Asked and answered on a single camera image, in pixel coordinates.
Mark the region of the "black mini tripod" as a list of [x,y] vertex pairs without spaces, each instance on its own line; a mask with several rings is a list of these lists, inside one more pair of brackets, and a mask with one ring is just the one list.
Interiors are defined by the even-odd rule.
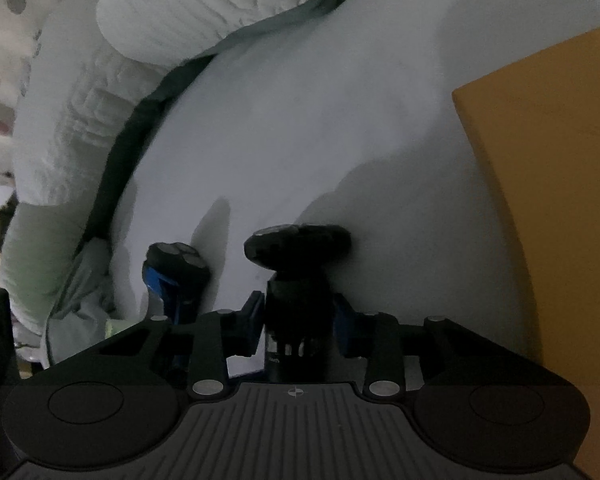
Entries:
[[352,237],[332,224],[284,224],[254,232],[246,258],[273,275],[265,293],[265,374],[274,384],[329,381],[334,323],[341,302],[332,272],[352,252]]

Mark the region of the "blue black electric shaver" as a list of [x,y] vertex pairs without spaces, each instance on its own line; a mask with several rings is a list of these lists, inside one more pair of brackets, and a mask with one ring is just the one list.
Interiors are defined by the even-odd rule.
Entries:
[[174,325],[193,324],[211,281],[208,264],[184,243],[151,244],[142,267],[148,292],[146,318],[162,316]]

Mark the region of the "orange box lid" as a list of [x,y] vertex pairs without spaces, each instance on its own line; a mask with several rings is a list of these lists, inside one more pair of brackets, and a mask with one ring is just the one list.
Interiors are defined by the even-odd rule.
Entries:
[[576,463],[600,479],[600,27],[452,99],[498,204],[535,353],[590,404]]

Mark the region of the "light green cat pillow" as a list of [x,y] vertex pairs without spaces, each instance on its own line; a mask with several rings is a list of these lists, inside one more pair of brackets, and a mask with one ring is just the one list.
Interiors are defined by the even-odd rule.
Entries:
[[106,235],[155,128],[213,55],[341,0],[62,0],[15,122],[0,284],[18,347],[44,366],[102,341]]

